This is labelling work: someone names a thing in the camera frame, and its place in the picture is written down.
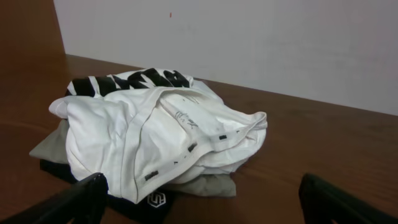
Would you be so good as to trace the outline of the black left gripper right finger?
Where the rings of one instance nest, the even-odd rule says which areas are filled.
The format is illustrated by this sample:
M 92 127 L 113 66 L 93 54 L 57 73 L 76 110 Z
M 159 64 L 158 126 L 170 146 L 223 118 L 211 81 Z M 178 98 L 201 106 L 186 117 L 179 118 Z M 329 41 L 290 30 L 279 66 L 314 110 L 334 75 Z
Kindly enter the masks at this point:
M 313 174 L 307 173 L 302 177 L 298 196 L 306 224 L 397 224 L 396 217 L 370 206 Z

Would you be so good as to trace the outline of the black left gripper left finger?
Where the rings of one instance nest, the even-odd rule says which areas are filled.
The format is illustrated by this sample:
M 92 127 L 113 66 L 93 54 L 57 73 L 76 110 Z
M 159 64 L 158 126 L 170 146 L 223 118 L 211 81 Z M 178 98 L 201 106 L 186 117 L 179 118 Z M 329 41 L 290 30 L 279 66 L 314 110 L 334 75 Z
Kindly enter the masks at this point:
M 94 173 L 1 224 L 99 224 L 108 197 L 108 183 L 102 173 Z

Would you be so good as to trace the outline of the black shorts with grey waistband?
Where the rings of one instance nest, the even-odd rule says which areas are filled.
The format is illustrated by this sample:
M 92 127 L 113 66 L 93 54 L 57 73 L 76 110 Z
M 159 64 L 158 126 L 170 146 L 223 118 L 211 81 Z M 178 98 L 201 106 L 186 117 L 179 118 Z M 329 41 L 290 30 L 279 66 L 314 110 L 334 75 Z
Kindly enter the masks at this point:
M 72 175 L 68 164 L 40 159 L 40 169 L 69 184 L 78 182 Z M 174 204 L 175 197 L 175 192 L 160 189 L 148 195 L 138 204 L 134 204 L 129 200 L 108 195 L 108 206 L 138 223 L 162 224 Z

